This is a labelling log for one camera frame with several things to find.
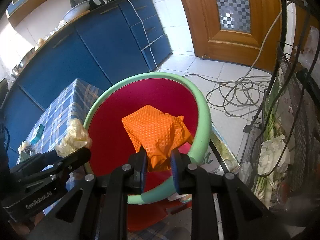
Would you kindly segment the cream tissue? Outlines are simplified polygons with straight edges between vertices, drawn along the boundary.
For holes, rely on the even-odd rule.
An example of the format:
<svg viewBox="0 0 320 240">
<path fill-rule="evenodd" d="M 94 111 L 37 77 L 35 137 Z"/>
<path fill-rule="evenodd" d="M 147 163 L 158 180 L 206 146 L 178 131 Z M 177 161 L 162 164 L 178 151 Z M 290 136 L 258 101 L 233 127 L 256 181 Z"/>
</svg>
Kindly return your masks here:
<svg viewBox="0 0 320 240">
<path fill-rule="evenodd" d="M 83 147 L 90 149 L 91 146 L 92 139 L 89 137 L 89 133 L 82 125 L 82 122 L 79 119 L 71 119 L 66 135 L 55 146 L 55 150 L 58 156 L 64 158 Z"/>
</svg>

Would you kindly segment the orange textured cloth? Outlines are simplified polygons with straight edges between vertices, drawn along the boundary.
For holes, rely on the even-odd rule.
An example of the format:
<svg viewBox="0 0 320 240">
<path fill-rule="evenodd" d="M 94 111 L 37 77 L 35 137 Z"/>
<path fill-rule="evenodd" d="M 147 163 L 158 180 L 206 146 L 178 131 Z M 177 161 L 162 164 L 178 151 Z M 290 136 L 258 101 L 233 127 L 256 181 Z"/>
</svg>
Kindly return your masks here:
<svg viewBox="0 0 320 240">
<path fill-rule="evenodd" d="M 141 148 L 146 151 L 149 172 L 171 169 L 172 150 L 193 143 L 194 137 L 183 119 L 182 115 L 175 117 L 150 105 L 121 119 L 136 152 Z"/>
</svg>

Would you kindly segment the blue kitchen cabinet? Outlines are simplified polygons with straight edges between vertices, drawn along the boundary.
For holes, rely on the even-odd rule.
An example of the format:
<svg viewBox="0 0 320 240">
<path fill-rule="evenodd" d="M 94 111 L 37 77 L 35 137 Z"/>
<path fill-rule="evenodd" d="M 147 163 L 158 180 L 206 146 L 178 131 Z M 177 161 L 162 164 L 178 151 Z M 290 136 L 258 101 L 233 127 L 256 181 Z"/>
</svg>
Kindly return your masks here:
<svg viewBox="0 0 320 240">
<path fill-rule="evenodd" d="M 155 70 L 171 48 L 152 0 L 114 0 L 66 25 L 30 60 L 4 103 L 9 165 L 41 114 L 75 79 L 102 90 Z"/>
</svg>

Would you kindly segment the white teal cardboard box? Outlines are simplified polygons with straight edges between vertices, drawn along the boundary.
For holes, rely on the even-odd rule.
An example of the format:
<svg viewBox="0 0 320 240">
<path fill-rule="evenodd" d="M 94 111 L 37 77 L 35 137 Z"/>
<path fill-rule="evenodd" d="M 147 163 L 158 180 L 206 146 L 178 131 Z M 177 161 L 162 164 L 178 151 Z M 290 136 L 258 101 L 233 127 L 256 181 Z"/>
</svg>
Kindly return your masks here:
<svg viewBox="0 0 320 240">
<path fill-rule="evenodd" d="M 36 133 L 35 137 L 31 140 L 30 144 L 35 145 L 38 141 L 40 141 L 40 139 L 43 135 L 43 132 L 44 132 L 44 126 L 43 126 L 43 124 L 40 124 L 38 127 L 38 130 L 37 130 L 37 133 Z"/>
</svg>

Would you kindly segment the blue plaid tablecloth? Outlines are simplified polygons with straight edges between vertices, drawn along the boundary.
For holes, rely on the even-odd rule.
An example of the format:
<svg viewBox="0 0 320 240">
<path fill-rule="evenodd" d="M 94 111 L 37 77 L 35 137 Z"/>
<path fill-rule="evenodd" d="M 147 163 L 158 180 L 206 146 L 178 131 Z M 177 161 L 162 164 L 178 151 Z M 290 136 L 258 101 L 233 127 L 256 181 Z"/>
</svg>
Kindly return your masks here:
<svg viewBox="0 0 320 240">
<path fill-rule="evenodd" d="M 103 91 L 81 79 L 75 79 L 66 87 L 58 97 L 49 105 L 41 115 L 27 139 L 23 141 L 18 149 L 18 163 L 27 157 L 22 151 L 26 147 L 31 147 L 31 156 L 37 153 L 45 153 L 55 149 L 66 135 L 66 130 L 71 119 L 79 119 L 84 124 L 84 120 L 89 110 L 101 96 Z M 44 126 L 43 135 L 35 145 L 31 145 L 31 140 L 35 137 L 40 124 Z"/>
</svg>

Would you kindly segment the red basin with green rim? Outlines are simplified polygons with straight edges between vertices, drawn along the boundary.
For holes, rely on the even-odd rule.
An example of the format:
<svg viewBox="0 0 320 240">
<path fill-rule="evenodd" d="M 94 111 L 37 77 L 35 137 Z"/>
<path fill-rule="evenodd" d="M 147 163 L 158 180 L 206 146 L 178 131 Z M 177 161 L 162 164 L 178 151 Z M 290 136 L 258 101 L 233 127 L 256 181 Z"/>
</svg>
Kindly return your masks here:
<svg viewBox="0 0 320 240">
<path fill-rule="evenodd" d="M 144 205 L 175 193 L 170 156 L 181 149 L 202 163 L 211 133 L 211 115 L 202 92 L 188 79 L 170 73 L 139 74 L 105 91 L 86 116 L 91 158 L 86 170 L 96 176 L 111 173 L 129 157 L 146 150 L 149 175 L 142 194 L 130 194 L 129 204 Z"/>
</svg>

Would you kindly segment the white ceramic bowl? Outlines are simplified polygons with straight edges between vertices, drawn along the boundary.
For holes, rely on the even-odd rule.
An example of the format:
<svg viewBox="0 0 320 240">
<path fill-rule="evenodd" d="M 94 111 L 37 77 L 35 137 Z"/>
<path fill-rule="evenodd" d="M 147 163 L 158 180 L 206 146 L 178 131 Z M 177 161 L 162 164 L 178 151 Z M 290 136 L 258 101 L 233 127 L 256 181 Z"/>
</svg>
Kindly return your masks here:
<svg viewBox="0 0 320 240">
<path fill-rule="evenodd" d="M 66 22 L 70 22 L 78 16 L 82 15 L 84 12 L 89 11 L 89 1 L 84 1 L 71 8 L 63 17 Z"/>
</svg>

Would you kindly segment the wooden door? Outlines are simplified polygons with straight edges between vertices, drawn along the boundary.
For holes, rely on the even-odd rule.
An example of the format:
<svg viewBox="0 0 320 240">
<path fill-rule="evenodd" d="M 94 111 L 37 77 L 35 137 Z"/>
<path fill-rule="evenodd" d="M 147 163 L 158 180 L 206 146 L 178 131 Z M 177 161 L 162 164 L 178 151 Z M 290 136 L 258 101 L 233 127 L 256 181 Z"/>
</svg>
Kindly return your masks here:
<svg viewBox="0 0 320 240">
<path fill-rule="evenodd" d="M 181 0 L 195 55 L 273 71 L 280 0 Z"/>
</svg>

